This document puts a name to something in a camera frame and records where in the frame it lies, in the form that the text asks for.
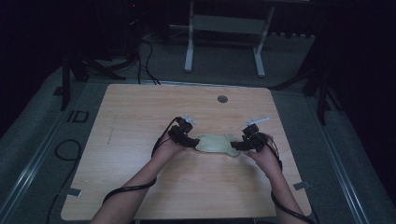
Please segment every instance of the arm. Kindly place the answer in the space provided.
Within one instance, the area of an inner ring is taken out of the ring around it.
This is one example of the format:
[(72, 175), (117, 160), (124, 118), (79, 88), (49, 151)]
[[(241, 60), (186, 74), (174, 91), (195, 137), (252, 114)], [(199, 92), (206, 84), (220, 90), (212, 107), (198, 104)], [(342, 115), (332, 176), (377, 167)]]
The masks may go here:
[[(268, 138), (268, 145), (270, 146), (273, 145), (273, 139), (271, 136)], [(283, 206), (289, 208), (290, 210), (296, 213), (303, 214), (303, 211), (301, 210), (300, 206), (297, 204), (296, 200), (294, 199), (294, 196), (292, 195), (291, 190), (289, 188), (288, 182), (286, 181), (285, 176), (283, 176), (279, 164), (277, 163), (277, 159), (274, 156), (274, 154), (271, 152), (271, 150), (272, 150), (271, 148), (265, 146), (262, 149), (262, 151), (260, 151), (259, 153), (254, 152), (252, 150), (245, 151), (244, 153), (245, 155), (252, 158), (260, 167), (260, 169), (262, 169), (262, 171), (265, 172), (265, 175), (270, 180), (273, 193), (277, 198), (277, 200), (280, 202), (280, 204), (282, 204)], [(276, 215), (279, 219), (279, 223), (281, 224), (287, 224), (287, 223), (306, 224), (306, 222), (282, 211), (277, 206), (276, 206)]]
[[(166, 163), (185, 149), (172, 140), (166, 141), (167, 139), (169, 139), (168, 134), (163, 137), (163, 143), (158, 147), (151, 160), (123, 187), (145, 185), (151, 182)], [(149, 189), (140, 189), (113, 195), (102, 204), (91, 223), (131, 223), (148, 191)]]

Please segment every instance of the table surface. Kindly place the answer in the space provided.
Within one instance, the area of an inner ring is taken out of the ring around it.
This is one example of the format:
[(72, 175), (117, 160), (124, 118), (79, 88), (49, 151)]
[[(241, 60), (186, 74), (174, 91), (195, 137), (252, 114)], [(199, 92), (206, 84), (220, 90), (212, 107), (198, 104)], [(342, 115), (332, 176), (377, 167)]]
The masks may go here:
[[(227, 103), (220, 103), (224, 95)], [(112, 84), (98, 111), (71, 188), (62, 218), (88, 220), (105, 196), (129, 180), (150, 159), (158, 137), (174, 117), (188, 114), (200, 133), (231, 133), (242, 141), (243, 122), (258, 123), (260, 132), (276, 141), (283, 174), (306, 215), (311, 207), (271, 92), (261, 88)], [(199, 152), (177, 154), (150, 188), (136, 219), (273, 217), (270, 183), (255, 162), (243, 155)]]

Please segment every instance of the forearm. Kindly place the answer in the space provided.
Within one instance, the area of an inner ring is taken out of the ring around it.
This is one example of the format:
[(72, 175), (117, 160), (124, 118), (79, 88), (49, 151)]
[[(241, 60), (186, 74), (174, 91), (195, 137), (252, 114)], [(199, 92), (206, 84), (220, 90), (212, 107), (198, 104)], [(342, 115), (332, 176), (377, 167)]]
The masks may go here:
[[(291, 190), (289, 188), (288, 182), (285, 179), (285, 176), (280, 174), (276, 174), (272, 177), (270, 177), (270, 183), (271, 183), (271, 188), (272, 192), (274, 193), (274, 196), (276, 199), (279, 201), (280, 204), (284, 205), (287, 207), (289, 210), (292, 210), (296, 213), (299, 213), (303, 215), (303, 211), (301, 210), (300, 206), (297, 204), (296, 200), (294, 199), (294, 196), (291, 193)], [(279, 223), (281, 224), (287, 224), (287, 223), (304, 223), (304, 221), (282, 211), (276, 206), (276, 215), (279, 219)]]
[[(151, 159), (123, 187), (145, 185), (156, 178), (165, 161)], [(92, 219), (92, 223), (131, 223), (149, 189), (140, 189), (115, 194), (110, 197)]]

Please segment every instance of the dark background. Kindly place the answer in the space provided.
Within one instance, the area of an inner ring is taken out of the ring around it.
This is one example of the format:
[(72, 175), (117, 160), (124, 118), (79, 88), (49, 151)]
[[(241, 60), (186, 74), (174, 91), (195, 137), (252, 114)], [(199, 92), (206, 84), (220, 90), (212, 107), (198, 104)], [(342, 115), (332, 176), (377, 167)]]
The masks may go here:
[[(168, 24), (188, 24), (188, 1), (144, 2), (136, 1), (138, 8), (130, 15), (122, 1), (2, 0), (0, 135), (22, 112), (45, 78), (60, 67), (63, 52), (82, 51), (94, 59), (110, 59), (111, 54), (125, 53), (120, 42), (125, 41), (125, 36), (138, 36), (126, 25), (136, 15), (144, 18), (163, 38), (167, 37)], [(278, 8), (272, 32), (317, 37), (305, 62), (313, 66), (320, 60), (331, 63), (330, 85), (395, 203), (395, 3), (390, 0), (351, 0), (342, 4), (311, 1), (303, 5), (274, 2)], [(239, 2), (230, 3), (226, 12), (243, 16), (244, 10), (235, 11), (235, 4)], [(262, 14), (259, 11), (250, 16)]]

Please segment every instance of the gray floor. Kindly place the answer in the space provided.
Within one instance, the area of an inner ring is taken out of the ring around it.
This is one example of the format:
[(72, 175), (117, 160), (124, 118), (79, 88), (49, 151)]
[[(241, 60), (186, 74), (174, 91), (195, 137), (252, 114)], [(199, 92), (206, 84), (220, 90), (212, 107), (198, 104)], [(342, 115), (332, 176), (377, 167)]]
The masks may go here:
[[(267, 76), (259, 78), (251, 48), (213, 45), (205, 39), (200, 39), (195, 46), (192, 72), (185, 73), (185, 37), (183, 33), (176, 33), (169, 43), (157, 41), (155, 35), (146, 38), (153, 45), (149, 71), (162, 84), (187, 82), (262, 88), (273, 86), (295, 76), (314, 40), (270, 35), (262, 53)], [(142, 59), (146, 60), (149, 46), (142, 45), (140, 52)], [(6, 217), (1, 220), (9, 223), (45, 223), (49, 217), (50, 223), (69, 223), (60, 218), (64, 191), (48, 215), (52, 200), (60, 192), (73, 167), (72, 161), (57, 159), (54, 149), (65, 139), (76, 139), (82, 147), (85, 146), (107, 85), (137, 82), (137, 66), (119, 71), (119, 74), (127, 80), (115, 81), (92, 75), (88, 83), (73, 81), (72, 102), (64, 112), (59, 110), (61, 97), (52, 95), (55, 88), (61, 85), (60, 70), (46, 80), (23, 114), (0, 140), (0, 198), (6, 205), (1, 210), (1, 215)], [(346, 114), (331, 105), (332, 111), (326, 112), (327, 126), (320, 125), (315, 116), (317, 98), (304, 97), (301, 94), (303, 85), (303, 82), (296, 83), (283, 91), (273, 91), (273, 95), (302, 179), (311, 185), (307, 194), (320, 223), (396, 223), (395, 208), (376, 177)], [(67, 122), (72, 110), (89, 112), (87, 122)], [(63, 153), (73, 158), (78, 153), (77, 147), (70, 144)], [(42, 162), (32, 161), (37, 156), (43, 159)], [(39, 169), (35, 171), (26, 167)], [(20, 178), (21, 174), (28, 174), (29, 178)], [(19, 180), (26, 182), (17, 185)], [(233, 219), (166, 223), (254, 222), (252, 219)]]

